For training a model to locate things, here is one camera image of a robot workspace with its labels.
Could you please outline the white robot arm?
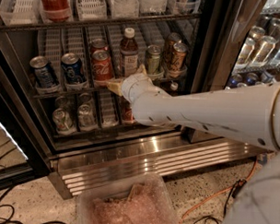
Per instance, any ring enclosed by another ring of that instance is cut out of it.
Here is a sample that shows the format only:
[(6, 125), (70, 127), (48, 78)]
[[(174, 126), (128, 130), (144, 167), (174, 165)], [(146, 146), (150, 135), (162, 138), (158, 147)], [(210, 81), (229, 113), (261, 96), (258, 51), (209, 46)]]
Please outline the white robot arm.
[(142, 125), (180, 124), (275, 152), (222, 224), (280, 224), (280, 82), (172, 97), (140, 69), (107, 87), (132, 104)]

